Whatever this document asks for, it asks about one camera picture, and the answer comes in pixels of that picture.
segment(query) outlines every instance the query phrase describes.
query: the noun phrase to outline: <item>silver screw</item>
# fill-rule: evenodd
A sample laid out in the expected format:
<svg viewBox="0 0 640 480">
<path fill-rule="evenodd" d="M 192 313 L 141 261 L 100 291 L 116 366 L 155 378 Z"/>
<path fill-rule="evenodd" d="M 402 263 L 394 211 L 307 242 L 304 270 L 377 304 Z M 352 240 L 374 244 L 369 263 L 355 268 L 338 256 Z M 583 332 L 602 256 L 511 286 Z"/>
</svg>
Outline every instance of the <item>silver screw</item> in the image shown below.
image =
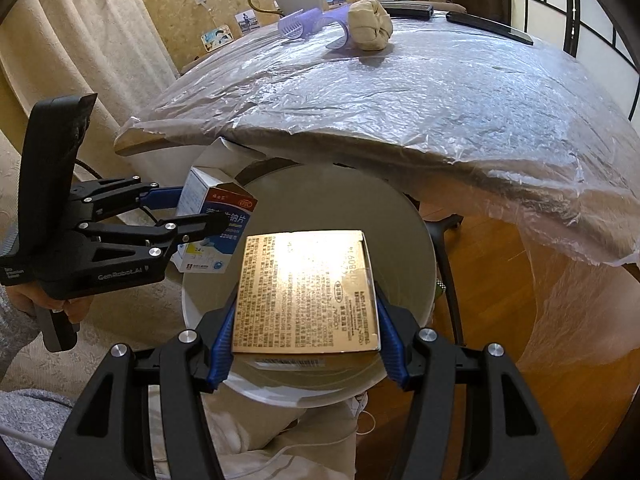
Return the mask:
<svg viewBox="0 0 640 480">
<path fill-rule="evenodd" d="M 438 333 L 433 328 L 423 328 L 418 332 L 418 337 L 427 343 L 436 341 Z"/>
<path fill-rule="evenodd" d="M 122 357 L 127 353 L 127 345 L 123 343 L 118 343 L 117 345 L 113 345 L 111 347 L 111 355 L 114 357 Z"/>
<path fill-rule="evenodd" d="M 504 348 L 502 348 L 502 345 L 498 343 L 491 343 L 486 350 L 494 357 L 501 357 L 504 355 Z"/>
<path fill-rule="evenodd" d="M 183 343 L 193 343 L 197 337 L 198 333 L 195 330 L 183 330 L 180 332 L 178 339 Z"/>
</svg>

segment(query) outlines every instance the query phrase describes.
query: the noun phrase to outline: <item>chair leg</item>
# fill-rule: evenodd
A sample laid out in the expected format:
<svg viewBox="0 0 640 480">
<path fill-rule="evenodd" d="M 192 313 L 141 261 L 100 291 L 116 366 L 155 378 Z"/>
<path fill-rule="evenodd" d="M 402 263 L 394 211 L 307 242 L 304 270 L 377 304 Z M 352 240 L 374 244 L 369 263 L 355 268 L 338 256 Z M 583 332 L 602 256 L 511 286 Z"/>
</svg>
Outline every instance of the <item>chair leg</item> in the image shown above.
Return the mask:
<svg viewBox="0 0 640 480">
<path fill-rule="evenodd" d="M 456 295 L 456 287 L 453 282 L 453 273 L 449 265 L 449 257 L 447 256 L 447 248 L 444 243 L 444 233 L 449 229 L 457 229 L 462 224 L 463 217 L 460 215 L 451 215 L 437 222 L 425 221 L 427 230 L 431 235 L 433 248 L 436 253 L 436 261 L 440 269 L 440 276 L 445 285 L 445 297 L 447 298 L 447 306 L 449 307 L 449 317 L 453 327 L 453 339 L 456 345 L 465 346 L 465 338 L 462 332 L 462 320 L 460 319 L 460 310 L 458 307 L 458 297 Z"/>
</svg>

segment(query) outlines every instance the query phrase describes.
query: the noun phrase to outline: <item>photo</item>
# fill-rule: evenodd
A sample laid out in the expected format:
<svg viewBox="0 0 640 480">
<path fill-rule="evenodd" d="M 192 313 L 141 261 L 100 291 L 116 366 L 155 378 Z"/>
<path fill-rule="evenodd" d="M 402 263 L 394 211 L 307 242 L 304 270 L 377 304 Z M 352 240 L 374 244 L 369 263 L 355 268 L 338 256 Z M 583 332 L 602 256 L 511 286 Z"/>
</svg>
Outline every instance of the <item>photo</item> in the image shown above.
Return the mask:
<svg viewBox="0 0 640 480">
<path fill-rule="evenodd" d="M 258 19 L 255 17 L 255 12 L 251 9 L 236 14 L 236 22 L 238 22 L 243 34 L 248 34 L 252 30 L 260 28 L 260 23 L 258 23 Z"/>
<path fill-rule="evenodd" d="M 213 52 L 224 44 L 231 43 L 234 40 L 228 25 L 210 30 L 202 35 L 202 43 L 207 52 Z"/>
<path fill-rule="evenodd" d="M 343 5 L 346 5 L 347 0 L 326 0 L 326 4 L 329 6 L 330 9 L 333 9 L 335 7 L 341 7 Z"/>
</svg>

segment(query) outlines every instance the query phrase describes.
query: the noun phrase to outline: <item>person's arm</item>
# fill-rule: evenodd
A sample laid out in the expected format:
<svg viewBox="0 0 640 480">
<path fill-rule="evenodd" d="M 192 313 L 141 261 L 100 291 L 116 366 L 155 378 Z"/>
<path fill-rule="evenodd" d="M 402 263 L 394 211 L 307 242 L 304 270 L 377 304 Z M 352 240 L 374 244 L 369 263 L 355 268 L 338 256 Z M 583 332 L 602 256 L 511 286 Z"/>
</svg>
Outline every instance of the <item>person's arm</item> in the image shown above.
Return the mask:
<svg viewBox="0 0 640 480">
<path fill-rule="evenodd" d="M 0 381 L 16 354 L 39 333 L 36 319 L 15 308 L 0 286 Z"/>
</svg>

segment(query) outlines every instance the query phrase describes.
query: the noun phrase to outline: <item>gray fabric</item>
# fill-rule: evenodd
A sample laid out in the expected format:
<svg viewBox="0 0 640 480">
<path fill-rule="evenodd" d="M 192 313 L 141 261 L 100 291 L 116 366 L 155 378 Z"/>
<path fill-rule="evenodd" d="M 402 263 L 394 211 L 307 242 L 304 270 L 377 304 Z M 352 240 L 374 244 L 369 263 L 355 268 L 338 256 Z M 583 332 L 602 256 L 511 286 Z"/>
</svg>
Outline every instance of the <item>gray fabric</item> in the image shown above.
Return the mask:
<svg viewBox="0 0 640 480">
<path fill-rule="evenodd" d="M 15 355 L 39 333 L 36 321 L 14 309 L 0 286 L 0 381 Z M 0 392 L 0 424 L 55 442 L 71 413 L 71 400 L 41 390 Z M 44 475 L 50 451 L 2 436 L 5 444 L 34 480 Z"/>
</svg>

